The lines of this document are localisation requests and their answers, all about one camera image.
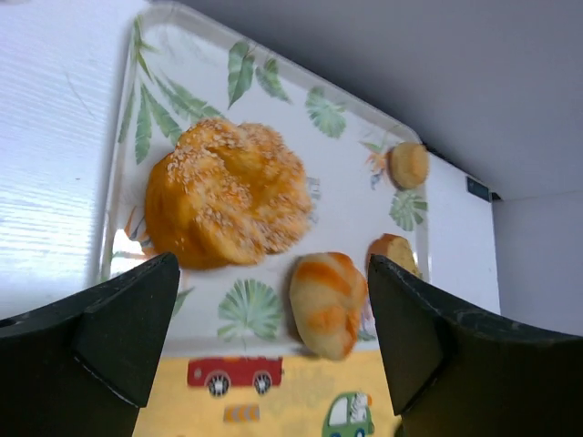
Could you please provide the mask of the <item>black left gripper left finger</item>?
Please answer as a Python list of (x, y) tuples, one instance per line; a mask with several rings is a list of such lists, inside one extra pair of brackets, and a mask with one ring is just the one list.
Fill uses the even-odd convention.
[(1, 321), (4, 436), (129, 436), (149, 395), (179, 285), (165, 253)]

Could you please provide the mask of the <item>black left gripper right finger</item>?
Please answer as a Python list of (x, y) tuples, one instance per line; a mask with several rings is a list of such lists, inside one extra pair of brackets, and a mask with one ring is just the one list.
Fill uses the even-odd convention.
[(505, 318), (381, 255), (368, 290), (403, 436), (579, 436), (582, 339)]

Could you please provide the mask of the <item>twisted orange-striped bread roll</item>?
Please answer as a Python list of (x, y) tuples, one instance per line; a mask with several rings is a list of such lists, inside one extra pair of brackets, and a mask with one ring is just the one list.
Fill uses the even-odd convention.
[(291, 311), (304, 345), (313, 354), (341, 361), (357, 342), (367, 281), (341, 252), (301, 257), (291, 275)]

